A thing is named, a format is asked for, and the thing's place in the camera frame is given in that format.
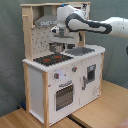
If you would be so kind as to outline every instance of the stove top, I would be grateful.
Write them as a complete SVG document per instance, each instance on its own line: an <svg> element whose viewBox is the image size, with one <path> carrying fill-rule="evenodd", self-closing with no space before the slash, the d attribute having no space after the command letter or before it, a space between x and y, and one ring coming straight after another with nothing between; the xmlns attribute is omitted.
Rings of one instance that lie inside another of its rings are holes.
<svg viewBox="0 0 128 128"><path fill-rule="evenodd" d="M51 54L51 55L43 56L40 58L36 58L33 61L45 66L51 66L57 63L70 60L70 59L73 59L73 57L63 55L63 54Z"/></svg>

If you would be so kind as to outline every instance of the oven handle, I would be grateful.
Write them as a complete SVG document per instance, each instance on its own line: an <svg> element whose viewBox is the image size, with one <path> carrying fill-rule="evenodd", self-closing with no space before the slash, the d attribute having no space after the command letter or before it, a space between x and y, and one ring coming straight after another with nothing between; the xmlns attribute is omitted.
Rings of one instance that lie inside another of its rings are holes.
<svg viewBox="0 0 128 128"><path fill-rule="evenodd" d="M72 83L72 80L68 81L66 84L61 84L59 85L59 87L65 87L65 86L68 86Z"/></svg>
<svg viewBox="0 0 128 128"><path fill-rule="evenodd" d="M87 81L87 79L85 78L85 76L83 76L83 80L84 80L84 87L82 87L82 90L85 90L85 88L86 88L86 81Z"/></svg>

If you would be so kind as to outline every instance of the toy kitchen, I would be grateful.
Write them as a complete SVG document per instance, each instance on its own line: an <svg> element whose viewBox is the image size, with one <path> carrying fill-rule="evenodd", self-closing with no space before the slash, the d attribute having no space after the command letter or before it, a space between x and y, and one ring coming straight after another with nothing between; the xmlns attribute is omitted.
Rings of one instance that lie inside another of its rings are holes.
<svg viewBox="0 0 128 128"><path fill-rule="evenodd" d="M70 5L66 10L69 8L70 13L79 15L79 10L82 10L89 19L90 4L21 5L26 56L23 60L26 110L46 127L101 95L105 49L85 45L85 32L59 29L64 22L56 26L59 20L67 17L68 12L63 7Z"/></svg>

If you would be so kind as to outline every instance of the knob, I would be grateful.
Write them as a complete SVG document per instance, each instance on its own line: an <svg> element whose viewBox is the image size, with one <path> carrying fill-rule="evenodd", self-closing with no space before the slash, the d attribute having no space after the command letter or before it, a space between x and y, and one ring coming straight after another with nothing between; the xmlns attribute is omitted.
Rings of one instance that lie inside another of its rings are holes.
<svg viewBox="0 0 128 128"><path fill-rule="evenodd" d="M77 70L77 67L73 67L73 68L72 68L72 71L73 71L73 72L76 72L76 70Z"/></svg>
<svg viewBox="0 0 128 128"><path fill-rule="evenodd" d="M59 74L58 74L58 73L55 73L55 74L54 74L54 78L55 78L55 79L59 79Z"/></svg>

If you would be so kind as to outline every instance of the oven door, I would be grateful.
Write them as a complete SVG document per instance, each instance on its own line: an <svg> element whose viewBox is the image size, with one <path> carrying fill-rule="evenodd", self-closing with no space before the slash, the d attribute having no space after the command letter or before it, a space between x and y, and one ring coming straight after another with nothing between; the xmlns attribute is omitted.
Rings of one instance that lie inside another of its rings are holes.
<svg viewBox="0 0 128 128"><path fill-rule="evenodd" d="M66 79L50 86L49 122L51 124L56 123L79 108L79 85L80 79L76 79L76 76L74 76L72 79Z"/></svg>

